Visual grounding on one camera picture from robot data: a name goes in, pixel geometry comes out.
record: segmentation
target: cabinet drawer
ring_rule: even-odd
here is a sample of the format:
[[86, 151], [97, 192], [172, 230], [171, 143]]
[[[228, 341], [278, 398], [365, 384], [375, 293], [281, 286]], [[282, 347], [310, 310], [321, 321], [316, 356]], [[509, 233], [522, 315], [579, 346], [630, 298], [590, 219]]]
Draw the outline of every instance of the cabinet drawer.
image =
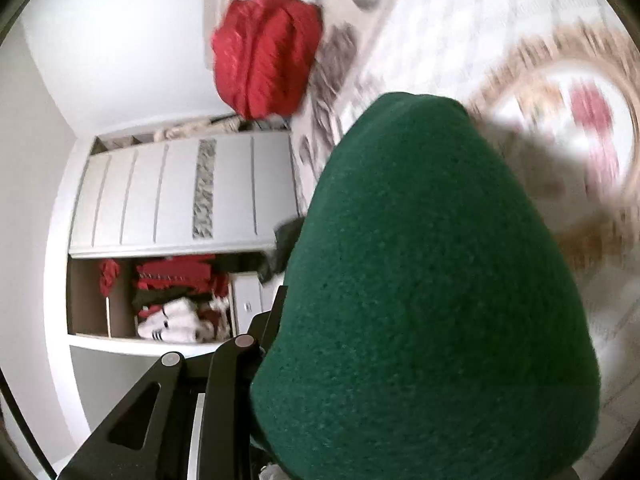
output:
[[188, 246], [193, 243], [191, 229], [198, 142], [172, 140], [165, 146], [154, 241], [165, 247]]
[[122, 220], [134, 155], [133, 150], [111, 155], [95, 215], [94, 247], [119, 245], [122, 241]]
[[71, 231], [71, 248], [92, 247], [95, 236], [95, 218], [102, 185], [109, 169], [109, 155], [92, 156], [86, 165], [82, 187]]
[[213, 170], [213, 239], [255, 240], [252, 142], [247, 134], [216, 138]]
[[254, 136], [256, 234], [273, 238], [273, 230], [296, 218], [296, 191], [288, 132], [261, 132]]
[[254, 272], [233, 275], [236, 326], [239, 334], [245, 334], [256, 314], [262, 312], [260, 282]]
[[133, 169], [124, 211], [122, 244], [153, 246], [156, 202], [162, 181], [167, 144], [136, 146]]

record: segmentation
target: black metal frame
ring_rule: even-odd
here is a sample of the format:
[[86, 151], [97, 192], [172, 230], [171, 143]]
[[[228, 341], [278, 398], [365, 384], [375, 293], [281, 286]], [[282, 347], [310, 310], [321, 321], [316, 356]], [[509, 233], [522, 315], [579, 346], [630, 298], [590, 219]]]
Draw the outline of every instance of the black metal frame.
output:
[[[20, 12], [24, 9], [24, 6], [28, 3], [28, 1], [29, 0], [0, 0], [0, 44], [6, 37], [9, 29], [14, 24], [15, 20], [18, 18]], [[620, 19], [626, 27], [626, 30], [631, 35], [636, 45], [640, 46], [640, 21], [638, 19], [638, 12], [640, 12], [640, 0], [607, 1], [619, 15]], [[271, 314], [271, 316], [273, 317], [273, 321], [271, 321], [270, 317], [270, 322], [267, 323], [264, 315], [258, 315], [254, 318], [254, 323], [252, 324], [252, 330], [254, 330], [254, 333], [259, 332], [262, 335], [263, 341], [261, 343], [263, 347], [265, 347], [266, 345], [266, 347], [268, 348], [270, 342], [273, 341], [275, 333], [277, 333], [281, 311], [278, 311], [278, 309], [275, 310], [276, 312], [272, 312]], [[158, 363], [156, 363], [152, 367], [149, 373], [152, 376], [158, 374], [158, 376], [156, 377], [158, 383], [165, 384], [164, 391], [161, 388], [162, 393], [158, 394], [158, 402], [160, 402], [159, 399], [162, 397], [162, 402], [158, 404], [158, 408], [162, 406], [166, 413], [164, 415], [152, 416], [152, 419], [154, 421], [153, 428], [155, 428], [154, 431], [156, 433], [153, 435], [150, 434], [150, 439], [148, 441], [149, 447], [145, 447], [147, 446], [147, 444], [145, 444], [145, 446], [143, 446], [143, 449], [146, 449], [147, 451], [151, 450], [152, 442], [155, 442], [154, 446], [158, 446], [159, 439], [161, 439], [162, 442], [167, 442], [166, 438], [169, 438], [168, 436], [161, 438], [159, 434], [157, 434], [157, 431], [159, 431], [162, 427], [180, 427], [181, 418], [183, 418], [184, 420], [189, 420], [189, 417], [187, 415], [189, 415], [193, 407], [193, 393], [196, 392], [198, 388], [204, 388], [204, 390], [207, 392], [207, 402], [209, 403], [209, 405], [212, 405], [211, 403], [214, 401], [208, 399], [220, 398], [221, 402], [222, 399], [230, 400], [231, 384], [235, 383], [235, 379], [240, 379], [237, 389], [234, 390], [236, 393], [236, 396], [234, 397], [234, 406], [238, 407], [246, 401], [245, 390], [248, 383], [246, 382], [246, 377], [242, 375], [238, 376], [238, 370], [244, 370], [241, 373], [247, 373], [247, 369], [255, 367], [257, 365], [255, 362], [255, 360], [257, 359], [256, 352], [258, 351], [255, 344], [249, 349], [238, 350], [237, 348], [239, 347], [236, 346], [234, 348], [234, 341], [235, 340], [232, 340], [226, 343], [225, 345], [220, 347], [220, 349], [218, 349], [218, 351], [213, 355], [203, 356], [201, 358], [193, 358], [189, 360], [180, 359], [179, 365], [176, 365], [175, 369], [172, 369], [171, 371], [164, 370], [164, 368], [166, 367], [162, 368], [160, 371], [158, 367], [161, 365], [159, 365]], [[248, 366], [247, 368], [247, 363], [250, 364], [251, 362], [253, 362], [253, 365]], [[207, 377], [206, 384], [204, 384], [204, 377]], [[174, 384], [174, 396], [170, 396], [169, 394], [165, 393], [168, 384]], [[55, 472], [53, 471], [50, 463], [47, 461], [44, 453], [40, 449], [40, 446], [33, 437], [33, 434], [29, 430], [28, 425], [24, 420], [24, 417], [22, 416], [18, 405], [15, 402], [13, 395], [11, 394], [11, 390], [6, 383], [6, 380], [4, 380], [4, 376], [2, 375], [1, 370], [0, 386], [2, 394], [6, 399], [14, 418], [18, 423], [18, 426], [24, 433], [28, 444], [30, 445], [31, 449], [35, 453], [45, 471], [47, 471], [50, 476], [53, 473], [53, 476], [51, 477], [55, 478]], [[134, 387], [132, 392], [133, 391], [140, 394], [138, 385]], [[101, 428], [106, 428], [106, 424], [114, 424], [116, 420], [120, 420], [119, 418], [117, 418], [117, 415], [121, 414], [119, 410], [124, 410], [124, 406], [127, 402], [135, 402], [135, 400], [132, 400], [134, 398], [132, 392], [125, 396], [123, 401], [114, 410], [115, 413], [112, 412], [103, 422], [103, 424], [100, 425], [97, 432], [90, 437], [90, 439], [87, 441], [87, 443], [84, 444], [84, 446], [82, 446], [79, 454], [77, 454], [76, 457], [72, 459], [69, 466], [65, 469], [66, 473], [63, 472], [65, 473], [65, 477], [61, 476], [61, 478], [76, 478], [72, 475], [72, 473], [67, 472], [73, 471], [76, 468], [79, 468], [88, 473], [90, 476], [87, 476], [87, 478], [103, 478], [103, 476], [96, 476], [96, 473], [98, 473], [98, 470], [100, 470], [100, 466], [105, 465], [106, 461], [108, 461], [111, 465], [113, 465], [114, 462], [106, 456], [100, 456], [100, 450], [106, 450], [106, 448], [101, 448], [100, 446], [102, 446], [105, 442], [108, 442], [108, 432], [105, 433], [106, 430], [102, 430]], [[182, 408], [178, 407], [178, 404], [180, 404], [180, 402], [178, 402], [177, 399], [180, 398], [185, 400], [184, 402], [182, 402]], [[207, 416], [210, 418], [210, 411], [207, 413], [205, 414], [204, 418], [206, 418]], [[245, 443], [248, 438], [248, 434], [243, 428], [245, 428], [245, 424], [247, 424], [248, 421], [244, 420], [243, 417], [244, 415], [241, 415], [241, 413], [238, 413], [238, 410], [235, 409], [233, 411], [229, 411], [227, 418], [216, 421], [217, 424], [222, 424], [225, 428], [228, 428], [229, 431], [232, 432], [229, 434], [232, 434], [233, 438], [216, 439], [215, 434], [209, 434], [208, 431], [204, 431], [203, 438], [205, 439], [207, 448], [216, 450], [220, 447], [220, 449], [229, 450], [231, 452], [229, 447], [231, 445], [233, 449], [245, 449]], [[236, 431], [234, 430], [234, 428], [237, 428], [238, 424], [240, 424], [241, 427]], [[184, 430], [178, 430], [175, 434], [181, 434], [182, 436], [184, 436]], [[243, 454], [240, 456], [236, 455], [235, 451], [231, 452], [228, 456], [233, 456], [233, 461], [225, 461], [225, 456], [222, 456], [222, 454], [219, 453], [220, 456], [218, 457], [218, 460], [215, 461], [216, 471], [220, 471], [221, 464], [226, 463], [226, 473], [225, 476], [217, 476], [217, 478], [229, 480], [235, 478], [248, 480], [250, 478], [250, 476], [247, 476], [247, 469], [244, 468], [244, 466], [242, 466], [241, 464], [243, 463], [242, 461], [247, 458], [247, 456], [244, 454], [244, 451], [241, 451], [241, 453]], [[91, 462], [85, 459], [85, 456], [93, 456], [96, 462]], [[120, 454], [122, 460], [125, 459], [125, 456], [126, 454]], [[167, 463], [166, 459], [162, 457], [160, 457], [159, 460], [161, 460], [161, 467], [164, 468], [163, 470], [180, 470], [180, 464], [182, 463], [180, 460], [177, 460], [177, 462], [173, 463]], [[210, 468], [210, 460], [211, 459], [207, 458], [206, 456], [202, 457], [201, 464], [203, 465], [204, 470]], [[133, 467], [130, 463], [127, 467], [130, 468], [129, 470], [132, 473], [135, 472], [135, 476], [133, 476], [132, 478], [144, 478], [140, 475], [141, 470], [139, 468]], [[151, 465], [145, 466], [145, 471], [150, 471], [150, 469], [147, 469], [147, 467], [151, 468]], [[635, 428], [631, 437], [625, 444], [625, 447], [623, 447], [622, 451], [619, 453], [614, 463], [606, 471], [601, 480], [630, 480], [633, 478], [638, 478], [639, 475], [640, 424], [638, 424], [638, 426]], [[13, 446], [11, 446], [8, 436], [3, 430], [0, 430], [0, 477], [7, 480], [35, 480], [35, 476], [24, 465], [24, 462], [21, 460]], [[113, 476], [104, 476], [104, 478], [113, 478]]]
[[198, 478], [252, 480], [260, 450], [252, 448], [249, 386], [280, 327], [287, 287], [270, 312], [254, 317], [248, 335], [214, 353], [184, 359], [169, 352], [133, 386], [60, 473], [60, 480], [183, 480], [190, 458], [198, 394], [205, 394]]

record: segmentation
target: red clothing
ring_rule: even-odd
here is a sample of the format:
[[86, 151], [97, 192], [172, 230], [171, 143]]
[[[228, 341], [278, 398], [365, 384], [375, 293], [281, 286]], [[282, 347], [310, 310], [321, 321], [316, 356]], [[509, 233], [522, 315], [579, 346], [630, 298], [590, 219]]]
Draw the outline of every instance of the red clothing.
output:
[[211, 292], [224, 298], [228, 295], [228, 276], [213, 274], [210, 260], [215, 254], [173, 256], [164, 260], [150, 260], [138, 265], [138, 288], [167, 288], [190, 286], [190, 294]]
[[315, 5], [232, 0], [211, 37], [220, 97], [245, 119], [290, 116], [304, 97], [321, 36]]
[[138, 317], [140, 319], [146, 319], [147, 317], [155, 314], [156, 312], [160, 312], [162, 310], [162, 305], [151, 305], [147, 309], [143, 309], [138, 313]]
[[109, 258], [100, 262], [100, 293], [106, 298], [120, 274], [120, 264]]

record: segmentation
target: dark green clothing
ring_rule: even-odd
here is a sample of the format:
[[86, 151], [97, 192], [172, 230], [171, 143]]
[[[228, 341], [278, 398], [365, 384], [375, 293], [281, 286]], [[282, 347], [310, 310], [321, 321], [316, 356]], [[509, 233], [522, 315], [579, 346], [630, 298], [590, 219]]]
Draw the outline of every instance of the dark green clothing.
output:
[[257, 421], [304, 480], [544, 480], [589, 445], [578, 291], [463, 107], [387, 94], [334, 150], [287, 267]]

